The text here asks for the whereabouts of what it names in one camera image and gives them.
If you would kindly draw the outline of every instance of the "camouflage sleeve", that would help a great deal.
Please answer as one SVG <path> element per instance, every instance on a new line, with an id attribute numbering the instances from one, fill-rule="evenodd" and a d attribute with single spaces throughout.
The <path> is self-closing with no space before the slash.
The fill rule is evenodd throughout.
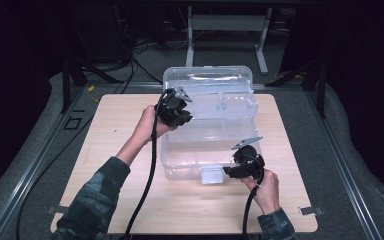
<path id="1" fill-rule="evenodd" d="M 130 168 L 111 157 L 80 189 L 50 239 L 104 239 Z"/>
<path id="2" fill-rule="evenodd" d="M 282 208 L 274 213 L 259 216 L 258 222 L 263 230 L 264 240 L 298 239 L 294 226 Z"/>

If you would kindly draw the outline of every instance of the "wire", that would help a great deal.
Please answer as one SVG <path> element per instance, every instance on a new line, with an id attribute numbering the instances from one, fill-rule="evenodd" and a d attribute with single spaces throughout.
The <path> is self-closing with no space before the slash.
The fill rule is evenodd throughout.
<path id="1" fill-rule="evenodd" d="M 107 73 L 107 72 L 112 72 L 112 71 L 115 71 L 115 70 L 120 70 L 120 69 L 124 68 L 127 64 L 126 63 L 118 63 L 118 64 L 116 64 L 113 67 L 105 67 L 105 68 L 98 68 L 98 69 L 101 70 L 101 72 Z M 86 77 L 91 76 L 91 75 L 95 75 L 94 72 L 92 72 L 92 71 L 90 71 L 90 70 L 88 70 L 87 68 L 84 68 L 84 67 L 82 67 L 82 71 L 83 72 L 88 72 L 88 74 L 85 75 Z"/>
<path id="2" fill-rule="evenodd" d="M 245 211 L 244 211 L 244 219 L 243 219 L 243 225 L 242 225 L 242 234 L 243 234 L 243 236 L 244 236 L 244 238 L 246 240 L 249 240 L 248 233 L 247 233 L 247 230 L 246 230 L 247 225 L 248 225 L 249 209 L 251 207 L 252 199 L 255 197 L 255 195 L 257 195 L 257 190 L 258 190 L 258 188 L 260 188 L 260 184 L 263 181 L 263 178 L 264 178 L 264 169 L 261 171 L 261 176 L 258 179 L 257 184 L 255 185 L 255 187 L 249 193 L 248 200 L 246 201 Z"/>
<path id="3" fill-rule="evenodd" d="M 123 83 L 126 83 L 126 85 L 124 86 L 123 90 L 121 91 L 120 94 L 123 94 L 124 91 L 126 91 L 127 89 L 127 86 L 130 84 L 130 82 L 132 81 L 133 79 L 133 75 L 136 73 L 136 71 L 138 70 L 138 68 L 136 67 L 136 70 L 134 70 L 134 67 L 133 67 L 133 61 L 130 60 L 130 67 L 131 67 L 131 72 L 130 72 L 130 76 L 127 78 L 127 80 L 125 80 L 124 82 L 120 83 L 117 88 L 114 90 L 114 93 L 117 93 L 117 90 L 121 87 L 121 85 L 123 85 Z"/>
<path id="4" fill-rule="evenodd" d="M 142 194 L 142 197 L 138 203 L 138 206 L 136 207 L 135 211 L 133 212 L 132 217 L 130 218 L 129 224 L 127 225 L 126 232 L 124 233 L 124 236 L 121 239 L 131 239 L 132 236 L 130 236 L 130 230 L 132 229 L 133 223 L 139 214 L 140 209 L 142 208 L 143 203 L 145 202 L 145 199 L 148 195 L 149 189 L 151 188 L 152 180 L 154 178 L 155 173 L 155 166 L 157 164 L 157 123 L 158 123 L 158 110 L 160 109 L 160 103 L 161 99 L 165 96 L 166 91 L 164 91 L 160 98 L 158 99 L 157 107 L 155 109 L 155 118 L 154 118 L 154 124 L 152 127 L 152 160 L 151 160 L 151 168 L 149 170 L 149 177 L 148 182 L 146 183 L 146 187 L 144 189 L 144 192 Z"/>
<path id="5" fill-rule="evenodd" d="M 186 24 L 185 17 L 183 17 L 182 10 L 180 10 L 180 7 L 179 7 L 179 6 L 177 6 L 177 9 L 179 10 L 179 13 L 180 13 L 180 16 L 182 17 L 183 23 L 185 24 L 185 28 L 188 29 L 188 24 Z M 186 43 L 188 43 L 188 35 L 186 35 L 186 39 L 185 39 L 185 41 L 183 41 L 182 45 L 180 45 L 179 47 L 174 47 L 174 46 L 170 45 L 170 42 L 167 42 L 166 44 L 167 44 L 167 46 L 169 46 L 170 48 L 177 50 L 177 49 L 180 49 L 180 48 L 182 48 L 183 46 L 185 46 Z"/>
<path id="6" fill-rule="evenodd" d="M 93 116 L 83 125 L 83 127 L 80 129 L 80 131 L 77 132 L 76 135 L 73 136 L 73 138 L 71 138 L 71 140 L 67 143 L 67 145 L 65 145 L 65 147 L 57 154 L 57 156 L 51 160 L 51 162 L 45 167 L 45 169 L 43 169 L 43 171 L 36 178 L 36 180 L 34 180 L 30 189 L 27 191 L 27 194 L 24 197 L 23 202 L 21 203 L 20 210 L 19 210 L 18 216 L 17 216 L 17 223 L 16 223 L 16 230 L 15 230 L 15 235 L 16 235 L 17 240 L 20 240 L 20 223 L 21 223 L 21 216 L 23 213 L 23 209 L 24 209 L 24 206 L 26 205 L 27 199 L 29 198 L 33 189 L 36 187 L 37 183 L 43 177 L 43 175 L 52 166 L 52 164 L 54 164 L 54 162 L 61 156 L 61 154 L 68 148 L 68 146 L 70 146 L 70 144 L 74 141 L 74 139 L 76 139 L 76 137 L 79 136 L 79 134 L 86 128 L 86 126 L 92 121 L 92 119 L 93 119 Z"/>
<path id="7" fill-rule="evenodd" d="M 157 81 L 159 84 L 163 85 L 163 82 L 159 80 L 158 78 L 154 77 L 152 74 L 150 74 L 142 65 L 139 64 L 138 60 L 136 58 L 132 58 L 132 61 L 135 62 L 142 70 L 142 72 L 150 79 L 153 79 Z"/>
<path id="8" fill-rule="evenodd" d="M 140 37 L 144 38 L 142 33 L 140 32 L 135 32 L 135 33 L 137 33 Z M 137 40 L 135 42 L 137 43 L 134 45 L 133 51 L 135 53 L 141 54 L 141 53 L 144 53 L 146 50 L 148 50 L 148 44 L 151 42 L 151 39 L 148 38 L 144 40 Z"/>

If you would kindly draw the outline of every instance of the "person's left hand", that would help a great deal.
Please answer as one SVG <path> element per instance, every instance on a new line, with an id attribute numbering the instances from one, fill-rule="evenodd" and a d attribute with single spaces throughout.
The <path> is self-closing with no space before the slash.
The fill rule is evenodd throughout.
<path id="1" fill-rule="evenodd" d="M 241 182 L 243 182 L 250 191 L 252 191 L 257 184 L 257 180 L 251 178 L 242 178 Z M 267 215 L 279 210 L 279 178 L 277 174 L 264 169 L 264 179 L 256 194 L 254 200 L 258 206 L 260 206 L 263 214 Z"/>
<path id="2" fill-rule="evenodd" d="M 152 128 L 154 127 L 155 120 L 155 110 L 154 106 L 149 105 L 142 112 L 142 117 L 140 118 L 136 128 L 132 134 L 132 137 L 136 138 L 137 141 L 142 142 L 143 145 L 146 145 L 151 141 Z M 161 137 L 164 133 L 168 131 L 173 131 L 177 127 L 169 127 L 158 120 L 157 122 L 157 138 Z"/>

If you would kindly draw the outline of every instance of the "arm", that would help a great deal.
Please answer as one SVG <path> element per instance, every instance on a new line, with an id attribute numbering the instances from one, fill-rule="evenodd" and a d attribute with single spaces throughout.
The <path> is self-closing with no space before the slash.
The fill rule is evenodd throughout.
<path id="1" fill-rule="evenodd" d="M 250 190 L 256 185 L 256 180 L 251 178 L 244 178 L 242 182 Z M 279 179 L 275 173 L 264 169 L 264 179 L 254 201 L 263 212 L 258 217 L 258 222 L 264 239 L 298 239 L 291 221 L 280 207 Z"/>
<path id="2" fill-rule="evenodd" d="M 68 211 L 57 222 L 50 239 L 103 239 L 117 207 L 118 194 L 140 150 L 151 141 L 155 111 L 148 106 L 132 136 L 80 189 Z M 174 130 L 157 124 L 157 137 Z"/>

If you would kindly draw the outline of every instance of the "clear plastic container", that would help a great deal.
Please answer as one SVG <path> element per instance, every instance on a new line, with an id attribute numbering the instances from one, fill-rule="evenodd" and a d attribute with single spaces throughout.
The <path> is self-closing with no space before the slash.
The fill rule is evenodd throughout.
<path id="1" fill-rule="evenodd" d="M 164 90 L 178 87 L 192 99 L 185 110 L 193 119 L 162 137 L 166 176 L 221 183 L 226 178 L 222 167 L 234 165 L 231 147 L 258 136 L 252 72 L 245 66 L 167 69 Z M 252 145 L 261 152 L 258 142 Z"/>

